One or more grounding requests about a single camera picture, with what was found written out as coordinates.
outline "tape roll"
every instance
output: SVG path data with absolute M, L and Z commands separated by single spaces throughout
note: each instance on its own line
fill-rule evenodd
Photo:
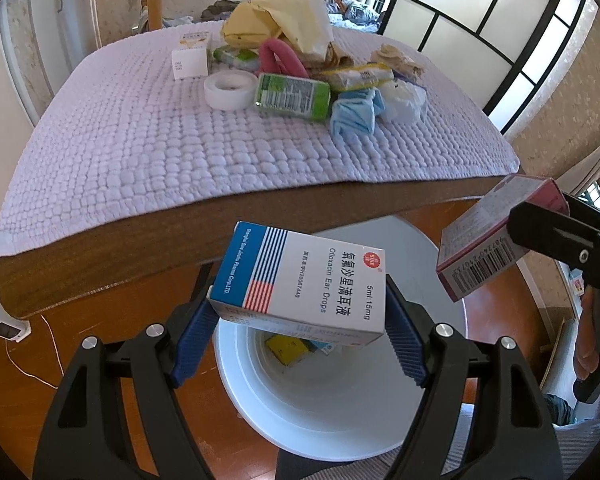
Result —
M 244 70 L 223 70 L 205 79 L 206 104 L 215 110 L 243 110 L 254 104 L 258 78 Z

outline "silver screw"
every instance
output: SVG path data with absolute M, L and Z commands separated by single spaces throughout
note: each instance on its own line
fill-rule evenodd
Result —
M 160 323 L 154 323 L 146 328 L 146 334 L 149 337 L 160 337 L 164 334 L 164 327 Z
M 91 350 L 92 348 L 96 348 L 96 346 L 98 345 L 98 338 L 90 335 L 89 337 L 85 337 L 82 340 L 82 348 L 84 348 L 85 350 Z
M 454 333 L 454 329 L 448 324 L 440 323 L 439 325 L 436 325 L 436 332 L 442 337 L 451 337 Z
M 500 344 L 504 346 L 507 350 L 513 350 L 516 347 L 516 342 L 513 341 L 513 338 L 505 336 L 500 340 Z

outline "door handle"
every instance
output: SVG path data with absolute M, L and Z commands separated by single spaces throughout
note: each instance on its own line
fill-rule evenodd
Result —
M 62 9 L 64 9 L 64 0 L 58 0 L 57 3 L 59 3 L 58 12 L 62 12 Z

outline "wooden floor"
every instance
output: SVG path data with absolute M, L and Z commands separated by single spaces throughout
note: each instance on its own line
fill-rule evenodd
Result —
M 435 243 L 442 228 L 468 207 L 466 203 L 433 206 L 403 216 Z M 67 365 L 80 341 L 97 335 L 106 342 L 134 336 L 151 322 L 165 320 L 173 307 L 188 300 L 197 267 L 173 269 L 137 283 L 117 286 L 46 314 L 59 353 Z M 466 299 L 469 336 L 495 341 L 513 336 L 541 376 L 539 349 L 548 338 L 531 294 L 517 268 L 512 268 Z M 22 343 L 9 343 L 10 356 L 27 372 L 58 384 L 49 331 L 40 319 Z M 123 383 L 125 409 L 139 465 L 155 472 L 141 432 L 129 381 Z M 25 377 L 7 359 L 0 339 L 0 444 L 28 476 L 46 410 L 54 390 Z M 274 477 L 277 449 L 241 418 L 224 392 L 212 348 L 208 348 L 196 377 L 177 391 L 182 411 L 199 448 L 219 480 L 269 480 Z

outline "white bucket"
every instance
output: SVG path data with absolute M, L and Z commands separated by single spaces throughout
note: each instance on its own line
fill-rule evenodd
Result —
M 438 250 L 417 229 L 389 217 L 320 235 L 385 249 L 404 297 L 423 304 L 435 322 L 466 333 L 464 304 L 449 299 L 436 276 Z M 256 431 L 291 453 L 332 462 L 400 446 L 422 390 L 402 373 L 387 336 L 328 356 L 318 351 L 289 367 L 264 345 L 269 336 L 222 320 L 214 335 L 224 387 Z

